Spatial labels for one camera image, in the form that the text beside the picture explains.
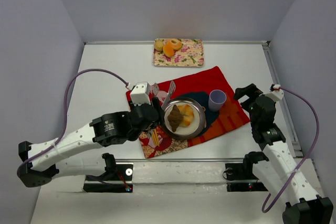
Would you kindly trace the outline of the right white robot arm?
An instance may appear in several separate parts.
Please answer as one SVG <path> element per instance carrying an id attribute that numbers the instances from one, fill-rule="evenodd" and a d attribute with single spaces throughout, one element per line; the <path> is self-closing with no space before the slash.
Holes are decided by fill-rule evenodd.
<path id="1" fill-rule="evenodd" d="M 310 185 L 300 169 L 305 159 L 295 161 L 282 131 L 274 123 L 276 102 L 283 99 L 284 91 L 278 84 L 273 84 L 269 93 L 254 84 L 235 90 L 235 100 L 248 96 L 240 105 L 249 113 L 251 133 L 260 147 L 259 152 L 244 157 L 243 171 L 254 175 L 269 192 L 261 208 L 264 214 L 281 201 L 285 204 L 283 223 L 330 223 L 332 201 Z"/>

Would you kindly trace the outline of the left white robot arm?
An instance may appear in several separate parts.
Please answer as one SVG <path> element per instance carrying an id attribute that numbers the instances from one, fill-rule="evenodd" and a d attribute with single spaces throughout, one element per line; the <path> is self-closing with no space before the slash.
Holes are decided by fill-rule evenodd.
<path id="1" fill-rule="evenodd" d="M 116 175 L 117 165 L 112 154 L 85 159 L 80 153 L 111 145 L 135 141 L 140 134 L 162 124 L 163 110 L 159 99 L 132 107 L 130 111 L 105 114 L 82 128 L 40 144 L 21 142 L 18 154 L 22 164 L 17 176 L 26 187 L 38 187 L 65 176 L 86 175 L 102 178 Z"/>

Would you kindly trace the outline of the ring shaped twisted bread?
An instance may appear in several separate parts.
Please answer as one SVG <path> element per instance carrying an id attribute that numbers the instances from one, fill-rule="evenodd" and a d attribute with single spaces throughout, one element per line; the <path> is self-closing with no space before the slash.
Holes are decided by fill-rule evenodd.
<path id="1" fill-rule="evenodd" d="M 179 124 L 181 127 L 188 127 L 194 121 L 194 110 L 193 107 L 188 104 L 177 106 L 180 114 L 182 115 L 182 121 Z"/>

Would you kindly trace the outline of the dark brown chocolate bread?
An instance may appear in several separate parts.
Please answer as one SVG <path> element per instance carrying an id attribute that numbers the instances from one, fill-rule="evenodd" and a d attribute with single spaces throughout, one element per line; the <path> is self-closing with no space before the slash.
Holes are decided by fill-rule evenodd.
<path id="1" fill-rule="evenodd" d="M 170 114 L 167 116 L 167 120 L 172 132 L 175 132 L 183 121 L 183 116 L 177 105 L 173 105 Z"/>

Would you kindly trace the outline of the orange topped bread bun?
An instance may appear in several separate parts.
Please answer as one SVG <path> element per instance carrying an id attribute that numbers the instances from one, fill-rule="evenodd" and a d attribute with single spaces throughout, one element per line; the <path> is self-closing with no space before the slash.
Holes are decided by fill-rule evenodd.
<path id="1" fill-rule="evenodd" d="M 168 44 L 164 45 L 162 50 L 163 50 L 163 53 L 169 58 L 172 58 L 175 54 L 173 47 Z"/>

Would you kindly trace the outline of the metal tongs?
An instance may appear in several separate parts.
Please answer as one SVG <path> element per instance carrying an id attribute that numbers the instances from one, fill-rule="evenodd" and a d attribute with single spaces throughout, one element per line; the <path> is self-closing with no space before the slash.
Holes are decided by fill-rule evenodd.
<path id="1" fill-rule="evenodd" d="M 176 84 L 174 81 L 170 82 L 168 91 L 160 90 L 157 83 L 154 83 L 153 85 L 151 85 L 151 93 L 154 97 L 158 98 L 161 108 L 163 110 L 167 107 L 167 104 L 170 101 L 171 96 L 175 92 L 175 89 L 176 89 Z"/>

